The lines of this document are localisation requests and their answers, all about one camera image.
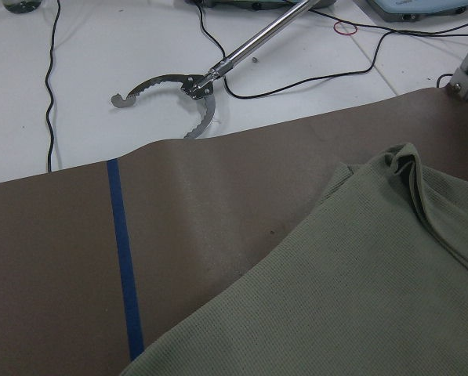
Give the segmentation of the red rubber band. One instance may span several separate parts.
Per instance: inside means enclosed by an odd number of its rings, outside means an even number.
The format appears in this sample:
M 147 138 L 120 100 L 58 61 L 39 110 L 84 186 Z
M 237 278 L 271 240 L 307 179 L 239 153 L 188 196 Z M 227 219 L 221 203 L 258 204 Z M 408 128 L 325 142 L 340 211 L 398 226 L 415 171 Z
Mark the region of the red rubber band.
M 352 36 L 358 32 L 358 27 L 353 23 L 348 24 L 343 21 L 336 21 L 333 24 L 333 30 L 342 36 Z

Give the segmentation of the reacher grabber stick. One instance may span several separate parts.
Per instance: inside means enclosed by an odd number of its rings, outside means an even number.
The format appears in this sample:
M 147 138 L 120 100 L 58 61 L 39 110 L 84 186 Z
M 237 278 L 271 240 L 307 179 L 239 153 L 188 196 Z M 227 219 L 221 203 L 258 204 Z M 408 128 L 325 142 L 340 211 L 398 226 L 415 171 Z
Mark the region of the reacher grabber stick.
M 201 136 L 209 127 L 216 110 L 216 100 L 214 96 L 213 82 L 224 77 L 243 59 L 256 51 L 264 43 L 268 42 L 278 32 L 287 27 L 293 20 L 303 13 L 311 10 L 317 1 L 300 1 L 293 5 L 289 10 L 279 16 L 276 20 L 269 23 L 265 28 L 258 31 L 250 39 L 237 47 L 233 52 L 226 55 L 218 63 L 209 68 L 205 74 L 165 74 L 151 78 L 137 85 L 126 97 L 120 94 L 112 96 L 111 102 L 117 108 L 126 108 L 136 103 L 137 97 L 151 86 L 165 83 L 180 83 L 180 90 L 193 100 L 202 99 L 205 104 L 205 115 L 198 125 L 195 125 L 188 133 L 185 139 L 196 139 Z

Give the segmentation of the brown paper table mat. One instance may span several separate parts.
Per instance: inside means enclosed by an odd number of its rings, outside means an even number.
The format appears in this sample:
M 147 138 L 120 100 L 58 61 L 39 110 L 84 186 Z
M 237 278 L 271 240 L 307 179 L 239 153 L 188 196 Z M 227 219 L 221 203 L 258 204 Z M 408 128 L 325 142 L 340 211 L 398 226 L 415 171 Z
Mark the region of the brown paper table mat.
M 267 255 L 339 162 L 403 142 L 468 181 L 450 89 L 0 183 L 0 375 L 116 375 Z

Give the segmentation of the olive green t-shirt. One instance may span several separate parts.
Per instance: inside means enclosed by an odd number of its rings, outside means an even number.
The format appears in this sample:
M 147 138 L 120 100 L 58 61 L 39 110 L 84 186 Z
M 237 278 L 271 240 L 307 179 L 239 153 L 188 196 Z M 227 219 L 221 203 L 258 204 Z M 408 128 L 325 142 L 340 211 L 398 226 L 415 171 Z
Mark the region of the olive green t-shirt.
M 393 146 L 340 165 L 261 262 L 127 375 L 468 375 L 468 182 Z

